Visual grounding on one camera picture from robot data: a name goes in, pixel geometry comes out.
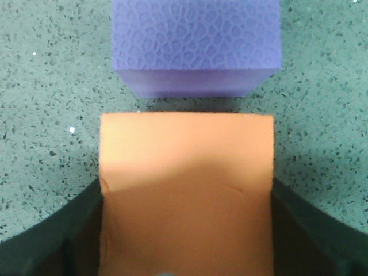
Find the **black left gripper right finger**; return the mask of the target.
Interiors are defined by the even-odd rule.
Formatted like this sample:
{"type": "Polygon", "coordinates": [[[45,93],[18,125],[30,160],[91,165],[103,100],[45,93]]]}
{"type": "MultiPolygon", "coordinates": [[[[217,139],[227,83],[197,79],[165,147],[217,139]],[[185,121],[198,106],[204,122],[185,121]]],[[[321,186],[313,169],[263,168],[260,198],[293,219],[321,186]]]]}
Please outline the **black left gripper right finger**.
{"type": "Polygon", "coordinates": [[[273,180],[275,275],[367,275],[367,234],[273,180]]]}

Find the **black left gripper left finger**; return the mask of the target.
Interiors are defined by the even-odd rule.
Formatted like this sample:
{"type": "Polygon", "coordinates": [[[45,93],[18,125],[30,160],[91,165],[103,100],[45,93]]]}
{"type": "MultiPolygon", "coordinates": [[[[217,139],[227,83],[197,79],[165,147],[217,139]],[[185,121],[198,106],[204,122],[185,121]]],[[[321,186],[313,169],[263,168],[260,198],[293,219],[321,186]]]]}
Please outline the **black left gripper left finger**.
{"type": "Polygon", "coordinates": [[[1,243],[1,275],[98,275],[101,221],[96,179],[53,215],[1,243]]]}

